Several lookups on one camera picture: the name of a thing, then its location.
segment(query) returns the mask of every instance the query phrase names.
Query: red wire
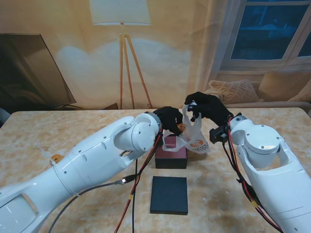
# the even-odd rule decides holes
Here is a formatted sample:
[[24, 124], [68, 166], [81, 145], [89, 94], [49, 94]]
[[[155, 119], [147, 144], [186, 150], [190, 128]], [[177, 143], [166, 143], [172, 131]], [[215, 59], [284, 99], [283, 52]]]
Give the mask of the red wire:
[[[232, 117], [229, 119], [229, 122], [228, 122], [229, 128], [230, 128], [230, 121], [231, 121], [231, 119], [232, 119]], [[237, 165], [237, 170], [238, 170], [238, 172], [240, 172], [239, 165], [238, 165], [238, 162], [237, 162], [237, 156], [236, 156], [235, 150], [234, 150], [234, 148], [233, 148], [233, 143], [232, 143], [232, 137], [231, 137], [230, 129], [228, 130], [228, 134], [229, 134], [229, 143], [231, 144], [231, 147], [232, 147], [232, 150], [233, 150], [233, 153], [234, 153], [234, 160], [235, 160], [235, 163], [236, 163], [236, 165]], [[254, 198], [253, 198], [253, 197], [249, 194], [249, 192], [248, 192], [248, 189], [247, 189], [247, 186], [246, 186], [246, 182], [245, 182], [245, 181], [242, 181], [242, 184], [243, 184], [243, 186], [244, 186], [244, 189], [245, 189], [245, 191], [246, 191], [248, 197], [249, 197], [252, 201], [254, 201]], [[256, 209], [257, 209], [258, 211], [261, 212], [261, 214], [264, 216], [264, 218], [265, 218], [267, 221], [269, 221], [275, 228], [279, 229], [279, 230], [282, 232], [282, 230], [281, 230], [274, 222], [272, 222], [272, 221], [266, 216], [266, 214], [265, 214], [259, 207], [257, 207]]]
[[[150, 150], [150, 152], [149, 152], [149, 154], [148, 154], [148, 156], [147, 156], [145, 162], [144, 162], [143, 165], [141, 166], [141, 168], [140, 168], [140, 170], [139, 170], [139, 173], [140, 173], [140, 174], [141, 174], [141, 172], [144, 170], [144, 168], [147, 166], [147, 161], [149, 160], [150, 156], [152, 156], [153, 151], [156, 149], [156, 146], [157, 146], [157, 144], [158, 144], [158, 142], [159, 142], [159, 140], [160, 140], [161, 134], [162, 134], [162, 130], [160, 131], [160, 134], [159, 134], [159, 136], [157, 137], [157, 139], [156, 139], [156, 141], [155, 141], [155, 145], [152, 147], [152, 149]], [[130, 197], [129, 197], [129, 199], [128, 199], [127, 202], [126, 202], [126, 205], [125, 205], [125, 208], [124, 208], [124, 210], [123, 210], [121, 219], [120, 219], [120, 221], [119, 221], [119, 223], [118, 223], [118, 225], [117, 225], [117, 227], [116, 227], [114, 233], [117, 233], [117, 232], [118, 232], [118, 230], [119, 230], [119, 228], [120, 228], [120, 226], [121, 226], [121, 224], [122, 224], [122, 221], [123, 221], [123, 219], [124, 219], [124, 216], [125, 216], [125, 214], [126, 214], [126, 211], [127, 211], [128, 207], [129, 207], [129, 205], [130, 205], [130, 203], [131, 203], [132, 195], [133, 195], [133, 193], [134, 193], [134, 190], [135, 190], [135, 188], [136, 188], [136, 186], [137, 186], [139, 180], [140, 180], [140, 175], [138, 175], [138, 176], [136, 177], [136, 179], [135, 179], [135, 183], [134, 183], [134, 185], [133, 185], [133, 187], [132, 187], [132, 190], [131, 190], [131, 193], [130, 193]]]

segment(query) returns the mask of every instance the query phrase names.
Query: window frame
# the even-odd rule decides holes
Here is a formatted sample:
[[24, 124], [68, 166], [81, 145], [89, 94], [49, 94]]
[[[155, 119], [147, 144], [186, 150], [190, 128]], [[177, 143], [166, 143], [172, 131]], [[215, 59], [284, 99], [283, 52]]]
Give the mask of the window frame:
[[[272, 6], [272, 5], [307, 5], [309, 7], [306, 10], [304, 17], [302, 18], [291, 42], [289, 43], [284, 56], [281, 59], [274, 60], [245, 60], [245, 59], [230, 59], [231, 54], [236, 42], [240, 24], [244, 14], [246, 6]], [[247, 2], [247, 0], [240, 0], [239, 9], [237, 15], [232, 20], [235, 20], [231, 32], [231, 36], [226, 48], [226, 52], [221, 64], [227, 70], [230, 67], [261, 67], [266, 69], [268, 67], [281, 67], [285, 65], [300, 65], [303, 63], [311, 63], [311, 56], [297, 57], [304, 42], [306, 41], [311, 31], [311, 0], [308, 1], [273, 1], [273, 2]]]

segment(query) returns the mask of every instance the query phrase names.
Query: black glove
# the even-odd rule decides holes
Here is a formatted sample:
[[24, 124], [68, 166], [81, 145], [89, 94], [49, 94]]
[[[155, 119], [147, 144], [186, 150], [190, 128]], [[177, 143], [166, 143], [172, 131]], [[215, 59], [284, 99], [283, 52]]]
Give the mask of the black glove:
[[197, 104], [188, 107], [188, 111], [193, 111], [192, 121], [198, 118], [199, 113], [201, 113], [202, 118], [209, 118], [221, 126], [227, 123], [229, 116], [233, 116], [216, 96], [196, 92], [187, 96], [185, 104], [191, 104], [192, 101]]
[[169, 130], [177, 136], [181, 134], [177, 124], [183, 122], [183, 115], [177, 108], [163, 107], [155, 110], [154, 113], [160, 118], [163, 129]]

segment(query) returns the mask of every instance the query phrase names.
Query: table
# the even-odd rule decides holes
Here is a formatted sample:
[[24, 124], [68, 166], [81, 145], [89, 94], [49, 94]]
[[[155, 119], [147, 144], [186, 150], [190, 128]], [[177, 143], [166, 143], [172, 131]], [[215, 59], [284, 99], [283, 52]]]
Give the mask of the table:
[[[24, 182], [48, 169], [49, 157], [66, 155], [87, 136], [120, 117], [146, 110], [17, 112], [0, 129], [0, 186]], [[274, 127], [311, 175], [311, 119], [299, 108], [230, 109], [242, 112], [256, 124]], [[206, 138], [215, 124], [203, 120]], [[244, 196], [237, 176], [221, 144], [211, 145], [208, 155], [189, 154], [188, 167], [155, 169], [152, 160], [137, 188], [135, 227], [137, 233], [276, 233]], [[138, 166], [144, 159], [139, 159]], [[133, 174], [134, 163], [113, 180]], [[187, 216], [150, 214], [153, 176], [186, 177]], [[79, 197], [62, 214], [53, 232], [113, 232], [123, 212], [132, 183], [96, 189]], [[47, 232], [61, 210], [58, 207], [40, 232]], [[131, 207], [120, 233], [131, 232]]]

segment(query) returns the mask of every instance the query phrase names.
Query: wall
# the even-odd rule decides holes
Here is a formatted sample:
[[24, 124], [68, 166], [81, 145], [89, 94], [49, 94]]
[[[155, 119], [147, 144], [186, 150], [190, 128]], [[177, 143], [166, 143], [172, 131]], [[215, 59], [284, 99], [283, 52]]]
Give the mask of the wall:
[[[196, 90], [213, 1], [149, 0], [152, 25], [125, 27], [154, 107], [179, 107]], [[0, 32], [40, 33], [78, 106], [100, 109], [119, 102], [120, 27], [92, 25], [88, 0], [2, 0]], [[147, 108], [130, 53], [129, 58], [136, 107]], [[123, 80], [123, 108], [131, 108], [125, 64]]]

